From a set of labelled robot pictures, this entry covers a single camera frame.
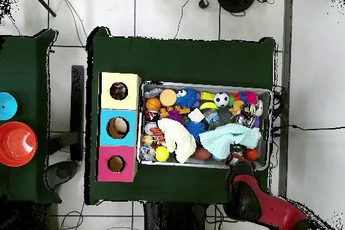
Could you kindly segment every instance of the blue box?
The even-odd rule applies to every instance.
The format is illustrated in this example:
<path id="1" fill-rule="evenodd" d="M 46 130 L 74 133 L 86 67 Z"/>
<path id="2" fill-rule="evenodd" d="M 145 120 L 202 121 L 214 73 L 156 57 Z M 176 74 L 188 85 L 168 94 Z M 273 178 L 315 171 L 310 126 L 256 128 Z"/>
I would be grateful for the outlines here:
<path id="1" fill-rule="evenodd" d="M 135 146 L 137 132 L 137 111 L 132 110 L 100 110 L 100 146 Z M 110 137 L 106 131 L 107 123 L 111 118 L 122 117 L 128 122 L 129 131 L 122 139 Z"/>

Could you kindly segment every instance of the blue bowl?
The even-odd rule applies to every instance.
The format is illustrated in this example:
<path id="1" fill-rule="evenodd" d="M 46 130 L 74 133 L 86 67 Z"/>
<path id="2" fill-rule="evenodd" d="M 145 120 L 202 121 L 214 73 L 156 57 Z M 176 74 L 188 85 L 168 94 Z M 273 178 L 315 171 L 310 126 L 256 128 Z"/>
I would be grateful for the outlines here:
<path id="1" fill-rule="evenodd" d="M 0 120 L 11 119 L 17 112 L 15 98 L 7 92 L 0 92 Z"/>

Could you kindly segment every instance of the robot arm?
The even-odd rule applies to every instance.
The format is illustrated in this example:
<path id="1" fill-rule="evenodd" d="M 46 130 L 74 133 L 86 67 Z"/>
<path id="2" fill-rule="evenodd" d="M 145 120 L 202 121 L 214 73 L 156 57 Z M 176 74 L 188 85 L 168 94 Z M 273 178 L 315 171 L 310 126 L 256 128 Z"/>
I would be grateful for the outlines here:
<path id="1" fill-rule="evenodd" d="M 251 221 L 271 230 L 313 230 L 315 227 L 315 221 L 301 209 L 263 192 L 254 176 L 253 165 L 245 161 L 230 166 L 228 198 L 228 204 L 223 207 L 232 219 Z"/>

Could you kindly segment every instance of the pink box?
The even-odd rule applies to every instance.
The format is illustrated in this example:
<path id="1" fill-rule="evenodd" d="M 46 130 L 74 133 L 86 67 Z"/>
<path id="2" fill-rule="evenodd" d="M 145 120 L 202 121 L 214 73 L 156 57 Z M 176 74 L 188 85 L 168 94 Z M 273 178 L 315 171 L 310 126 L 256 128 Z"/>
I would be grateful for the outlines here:
<path id="1" fill-rule="evenodd" d="M 132 182 L 137 171 L 136 147 L 134 146 L 100 146 L 98 155 L 98 176 L 96 181 Z M 108 160 L 119 156 L 125 161 L 122 171 L 114 172 L 108 168 Z"/>

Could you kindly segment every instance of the towel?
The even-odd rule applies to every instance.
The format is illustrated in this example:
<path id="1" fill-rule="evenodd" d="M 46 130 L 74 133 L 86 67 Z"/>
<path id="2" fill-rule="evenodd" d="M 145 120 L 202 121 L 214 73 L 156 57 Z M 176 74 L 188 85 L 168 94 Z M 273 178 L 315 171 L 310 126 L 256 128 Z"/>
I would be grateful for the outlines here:
<path id="1" fill-rule="evenodd" d="M 202 146 L 217 159 L 225 159 L 230 154 L 230 144 L 240 144 L 254 149 L 261 137 L 259 129 L 242 126 L 240 124 L 227 124 L 213 131 L 199 135 Z"/>
<path id="2" fill-rule="evenodd" d="M 197 148 L 194 137 L 178 121 L 163 118 L 157 124 L 164 132 L 166 148 L 175 151 L 177 161 L 183 164 Z"/>

